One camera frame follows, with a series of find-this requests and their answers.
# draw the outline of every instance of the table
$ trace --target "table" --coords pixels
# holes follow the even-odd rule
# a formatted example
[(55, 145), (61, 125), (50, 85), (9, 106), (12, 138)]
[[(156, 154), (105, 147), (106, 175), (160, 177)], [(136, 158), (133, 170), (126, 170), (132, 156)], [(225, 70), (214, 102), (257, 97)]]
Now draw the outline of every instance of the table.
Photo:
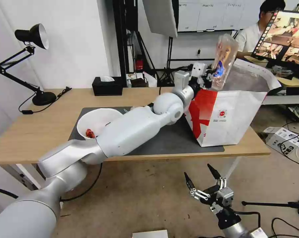
[[(261, 67), (266, 67), (268, 61), (258, 60), (251, 56), (245, 56), (246, 60)], [(299, 88), (299, 79), (294, 77), (292, 80), (276, 77), (277, 80), (286, 88)], [(276, 105), (276, 104), (299, 104), (299, 95), (284, 95), (284, 96), (267, 96), (262, 105)]]
[[(162, 88), (170, 92), (172, 88)], [(58, 94), (62, 90), (49, 90)], [(124, 88), (122, 96), (94, 96), (92, 89), (72, 89), (51, 107), (33, 115), (21, 115), (0, 137), (0, 164), (16, 164), (38, 188), (43, 178), (31, 165), (38, 159), (65, 143), (84, 107), (144, 106), (158, 96), (158, 88)], [(224, 152), (164, 154), (112, 157), (107, 161), (175, 159), (189, 157), (239, 157), (269, 155), (269, 148), (249, 128), (237, 145), (224, 146)]]

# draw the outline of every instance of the floor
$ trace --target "floor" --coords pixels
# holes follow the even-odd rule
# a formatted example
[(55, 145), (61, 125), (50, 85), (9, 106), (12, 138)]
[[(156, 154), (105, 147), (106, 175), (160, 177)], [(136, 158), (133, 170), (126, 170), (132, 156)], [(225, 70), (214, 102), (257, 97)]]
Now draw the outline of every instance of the floor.
[[(277, 106), (262, 106), (252, 122), (256, 132), (268, 126), (284, 125), (285, 117)], [(290, 129), (299, 131), (299, 124)], [(96, 186), (85, 196), (64, 204), (54, 238), (128, 238), (133, 232), (167, 229), (169, 238), (196, 238), (222, 235), (217, 219), (207, 205), (189, 196), (184, 171), (201, 190), (214, 185), (207, 163), (220, 170), (229, 158), (105, 162)], [(65, 197), (85, 190), (98, 173), (89, 168), (86, 180)], [(245, 157), (231, 175), (228, 185), (235, 192), (233, 208), (259, 211), (261, 227), (272, 235), (271, 220), (285, 219), (299, 228), (295, 209), (247, 206), (241, 201), (280, 202), (299, 199), (299, 166), (276, 151), (271, 156)], [(243, 216), (248, 229), (257, 226), (256, 216)], [(299, 235), (281, 221), (279, 234)]]

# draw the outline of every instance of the black mat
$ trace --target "black mat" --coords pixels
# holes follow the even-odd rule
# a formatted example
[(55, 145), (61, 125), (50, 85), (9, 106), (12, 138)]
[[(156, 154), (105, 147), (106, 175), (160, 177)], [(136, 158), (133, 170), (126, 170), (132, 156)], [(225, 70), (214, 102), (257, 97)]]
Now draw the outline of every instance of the black mat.
[[(87, 112), (100, 107), (85, 107), (82, 109), (78, 120)], [(130, 110), (130, 107), (112, 107), (122, 114), (124, 109)], [(70, 134), (69, 140), (84, 138), (77, 131), (77, 123)], [(148, 142), (133, 150), (127, 155), (153, 155), (153, 154), (190, 154), (190, 153), (210, 153), (223, 152), (223, 146), (201, 147), (192, 130), (190, 129), (185, 116), (183, 115), (174, 125), (165, 126), (160, 129), (159, 133)]]

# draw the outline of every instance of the person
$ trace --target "person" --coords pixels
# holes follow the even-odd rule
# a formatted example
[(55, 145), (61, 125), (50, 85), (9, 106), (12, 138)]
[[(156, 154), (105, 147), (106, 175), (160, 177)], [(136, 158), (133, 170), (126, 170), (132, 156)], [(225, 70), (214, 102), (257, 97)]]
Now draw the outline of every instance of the person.
[(259, 21), (242, 30), (235, 39), (239, 44), (237, 58), (243, 59), (244, 56), (251, 56), (272, 14), (277, 10), (284, 10), (284, 8), (284, 0), (265, 0), (263, 2), (260, 7)]

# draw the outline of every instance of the black desk lamp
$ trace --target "black desk lamp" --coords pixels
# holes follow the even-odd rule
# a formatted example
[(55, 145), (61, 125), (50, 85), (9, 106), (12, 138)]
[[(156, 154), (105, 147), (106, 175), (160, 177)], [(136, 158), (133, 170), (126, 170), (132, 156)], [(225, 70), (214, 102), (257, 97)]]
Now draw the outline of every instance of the black desk lamp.
[[(35, 46), (31, 45), (30, 43), (33, 42), (37, 46), (43, 49), (49, 48), (49, 42), (47, 39), (45, 28), (42, 24), (34, 25), (30, 30), (16, 30), (15, 36), (18, 40), (24, 42), (27, 45), (23, 50), (19, 51), (17, 54), (9, 57), (8, 59), (0, 62), (0, 74), (10, 78), (11, 80), (23, 85), (24, 87), (34, 91), (36, 95), (33, 97), (33, 104), (36, 106), (43, 106), (48, 105), (54, 102), (57, 97), (54, 93), (51, 92), (43, 92), (40, 90), (39, 86), (30, 84), (28, 82), (22, 81), (19, 78), (9, 74), (6, 72), (9, 68), (13, 67), (14, 65), (18, 64), (19, 62), (27, 59), (31, 55), (35, 53)], [(11, 59), (15, 58), (16, 56), (22, 54), (23, 52), (27, 51), (29, 54), (17, 61), (10, 61)]]

